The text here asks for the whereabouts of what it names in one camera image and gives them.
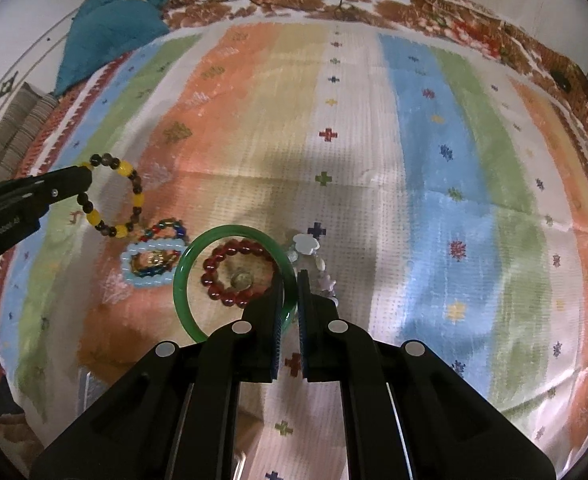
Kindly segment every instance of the yellow and black beaded bracelet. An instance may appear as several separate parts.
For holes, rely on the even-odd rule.
[[[109,226],[101,219],[100,213],[94,209],[94,204],[90,202],[87,193],[80,193],[76,197],[76,201],[78,202],[78,205],[83,208],[87,221],[90,222],[101,235],[113,238],[125,238],[128,233],[133,231],[134,226],[139,222],[140,214],[142,212],[144,196],[140,176],[138,176],[138,173],[130,163],[125,160],[120,160],[115,156],[111,156],[109,153],[103,153],[103,156],[95,153],[90,157],[89,162],[84,162],[82,164],[82,166],[85,166],[90,170],[93,170],[100,165],[109,166],[119,175],[126,176],[132,181],[132,192],[134,193],[134,197],[132,199],[133,208],[130,221],[125,224]]]

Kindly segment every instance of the orange stripe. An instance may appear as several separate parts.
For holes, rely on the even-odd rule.
[[[202,194],[212,188],[210,183],[216,179],[212,174],[224,163],[221,151],[238,127],[236,113],[244,109],[254,85],[252,76],[282,27],[276,23],[231,27],[200,60],[176,104],[154,128],[140,158],[139,174],[153,174],[155,167],[162,167],[170,175],[170,181],[159,188],[144,189],[144,219],[183,219],[191,235],[210,226],[212,218]],[[172,140],[177,124],[189,128],[191,136]],[[127,218],[132,211],[130,197],[125,204],[119,218]],[[106,244],[102,258],[106,263],[97,269],[103,281],[109,272],[120,271],[119,254],[124,246],[116,240]],[[190,285],[189,290],[198,286]],[[172,304],[172,287],[162,286],[137,289],[123,301],[93,308],[85,319],[79,362],[113,382],[127,365],[167,338],[167,330],[180,326],[173,308],[158,308]]]
[[[545,139],[549,153],[560,174],[572,215],[572,229],[576,236],[579,258],[583,269],[584,325],[581,339],[581,369],[588,368],[588,177],[564,124],[547,98],[515,80],[512,85],[523,100],[532,121]],[[577,380],[574,400],[570,407],[570,441],[572,447],[583,444],[588,432],[588,372]]]

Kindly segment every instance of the green stripe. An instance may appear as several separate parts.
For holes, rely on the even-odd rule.
[[[75,165],[89,160],[93,153],[108,152],[114,146],[125,124],[138,113],[151,94],[145,92],[143,97],[139,98],[139,92],[155,89],[168,72],[167,64],[177,61],[199,38],[200,36],[177,38],[167,41],[159,48],[114,101],[106,117],[88,140],[85,149],[74,161]],[[42,330],[41,323],[43,318],[49,319],[52,315],[65,316],[67,308],[64,300],[61,302],[66,284],[56,283],[55,266],[60,265],[61,269],[65,269],[72,257],[79,260],[82,258],[82,254],[72,254],[78,232],[78,226],[69,225],[69,213],[72,208],[72,199],[50,207],[47,234],[32,265],[19,321],[20,358],[16,370],[16,383],[31,400],[43,420],[47,419],[46,385],[41,370],[45,370],[48,363],[46,341],[49,331]],[[93,265],[93,262],[88,261],[77,263],[81,266]]]
[[[499,409],[526,400],[548,366],[551,296],[547,248],[535,199],[493,101],[461,56],[434,49],[474,135],[497,222],[502,285],[494,321],[489,400]]]

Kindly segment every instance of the brown floral cloth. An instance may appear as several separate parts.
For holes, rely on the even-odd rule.
[[[170,0],[163,12],[172,30],[293,13],[388,29],[407,27],[473,48],[527,76],[571,110],[588,137],[588,81],[578,65],[469,0]]]

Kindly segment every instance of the dark blue cross pattern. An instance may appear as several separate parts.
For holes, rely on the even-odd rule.
[[[321,229],[320,222],[314,222],[314,227],[308,227],[308,235],[312,235],[317,240],[319,240],[321,236],[325,236],[326,231],[327,229]]]

